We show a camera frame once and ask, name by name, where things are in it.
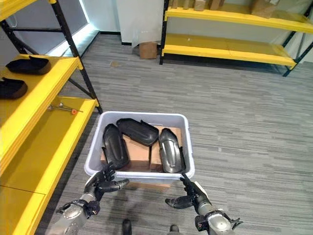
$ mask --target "wall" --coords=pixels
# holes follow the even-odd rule
[[[12,59],[19,54],[2,28],[0,28],[0,51],[0,70],[2,70],[7,63],[12,61]]]
[[[116,0],[82,0],[89,22],[100,31],[119,32]]]
[[[59,3],[71,33],[87,23],[79,0],[59,0]],[[60,27],[47,0],[38,0],[18,11],[14,16],[8,18],[8,22],[15,24],[16,19],[17,27]],[[39,54],[47,53],[65,39],[62,33],[18,32],[16,35]]]
[[[131,43],[134,31],[139,28],[159,28],[161,32],[163,0],[116,0],[116,3],[122,42]]]

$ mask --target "cardboard box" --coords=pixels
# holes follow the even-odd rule
[[[140,43],[139,55],[141,59],[156,59],[157,43],[156,42]]]
[[[211,0],[209,4],[210,10],[218,10],[223,4],[224,0]]]
[[[176,9],[178,7],[178,0],[173,0],[172,1],[172,8]]]
[[[145,183],[137,183],[137,182],[130,182],[126,188],[146,188],[156,191],[166,191],[171,187],[171,185],[165,184],[145,184]]]
[[[150,171],[149,147],[131,140],[128,136],[123,135],[128,150],[130,162],[119,171]],[[105,155],[102,151],[102,163],[107,163]]]
[[[270,18],[280,0],[254,0],[251,5],[251,14],[263,18]]]
[[[194,10],[195,11],[204,11],[205,0],[195,0]]]
[[[155,126],[155,127],[159,129],[160,134],[163,128],[167,128],[165,126]],[[181,129],[175,127],[168,128],[171,129],[171,131],[177,136],[179,146],[181,147]],[[160,155],[160,144],[158,141],[154,143],[151,147],[150,171],[164,172]]]

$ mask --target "floor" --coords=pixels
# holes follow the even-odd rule
[[[165,61],[160,66],[158,60],[140,60],[116,35],[99,35],[83,61],[105,111],[181,113],[188,118],[196,165],[193,180],[217,208],[244,221],[237,234],[312,234],[312,64],[298,66],[287,78],[277,67],[260,64]],[[71,84],[62,92],[82,96]],[[38,234],[58,220],[56,208],[81,196],[88,179],[83,166],[98,117],[95,112],[90,119]],[[164,203],[181,195],[181,182],[163,193],[107,193],[100,213],[79,234],[121,234],[124,218],[132,221],[134,235],[166,234],[173,223],[186,235],[197,234],[193,208],[175,210]]]

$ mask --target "yellow metal shelving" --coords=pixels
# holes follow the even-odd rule
[[[0,231],[3,235],[34,234],[36,215],[45,195],[0,186]]]
[[[167,34],[163,53],[254,61],[291,67],[296,64],[281,45],[183,34]]]
[[[35,57],[49,59],[51,70],[47,74],[18,74],[8,69],[1,72],[3,77],[25,81],[28,90],[19,99],[0,100],[0,175],[72,73],[82,68],[78,57]],[[28,58],[28,55],[19,55],[16,59],[20,58]]]
[[[224,4],[218,11],[208,9],[205,9],[204,11],[195,11],[193,8],[184,10],[182,7],[178,7],[176,9],[169,7],[165,12],[164,20],[167,20],[168,17],[222,21],[238,24],[252,24],[286,29],[290,31],[313,33],[313,24],[307,17],[303,15],[285,11],[275,11],[271,18],[266,19],[263,17],[251,15],[248,6],[235,4]]]
[[[73,97],[56,97],[52,103],[57,105],[59,102],[83,112],[72,115],[62,110],[45,111],[24,141],[0,179],[1,204],[7,208],[6,212],[14,212],[5,215],[15,216],[12,223],[1,225],[0,234],[35,232],[97,105],[96,100]],[[4,203],[6,198],[10,206]]]

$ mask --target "metal arm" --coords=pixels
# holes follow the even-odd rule
[[[240,218],[233,220],[221,209],[212,206],[207,193],[198,182],[191,182],[185,173],[180,180],[185,185],[187,196],[166,199],[165,202],[176,209],[194,206],[198,216],[195,225],[198,231],[207,231],[209,235],[235,235],[233,230],[242,223]]]
[[[112,164],[103,166],[103,170],[93,174],[86,182],[84,194],[80,199],[66,203],[58,212],[62,217],[56,222],[47,235],[76,235],[87,219],[100,211],[100,200],[105,192],[124,188],[129,180],[112,181],[115,170]]]

